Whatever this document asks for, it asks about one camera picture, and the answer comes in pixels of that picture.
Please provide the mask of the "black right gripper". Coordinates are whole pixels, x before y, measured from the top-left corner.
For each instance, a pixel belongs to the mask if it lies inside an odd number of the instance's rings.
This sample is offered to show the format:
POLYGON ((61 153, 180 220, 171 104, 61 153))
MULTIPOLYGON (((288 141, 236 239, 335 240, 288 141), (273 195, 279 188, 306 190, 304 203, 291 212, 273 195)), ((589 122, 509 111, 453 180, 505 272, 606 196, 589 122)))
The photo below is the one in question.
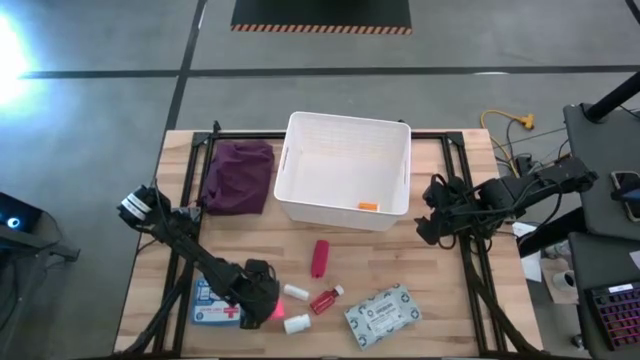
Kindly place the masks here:
POLYGON ((426 205, 433 209, 432 220, 415 218, 416 233, 429 245, 437 245, 441 235, 457 235, 465 231, 480 233, 479 204, 472 189, 457 176, 446 180, 440 174, 431 176, 423 193, 426 205))

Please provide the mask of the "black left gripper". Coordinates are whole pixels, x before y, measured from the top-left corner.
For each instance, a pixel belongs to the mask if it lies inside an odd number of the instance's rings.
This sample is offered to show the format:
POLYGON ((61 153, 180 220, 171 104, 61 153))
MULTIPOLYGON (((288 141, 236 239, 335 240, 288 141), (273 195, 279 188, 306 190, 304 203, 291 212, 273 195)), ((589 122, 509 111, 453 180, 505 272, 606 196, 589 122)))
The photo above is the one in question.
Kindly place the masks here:
POLYGON ((274 317, 280 300, 280 283, 276 271, 265 260, 247 259, 237 290, 244 311, 241 329, 259 329, 263 320, 274 317))

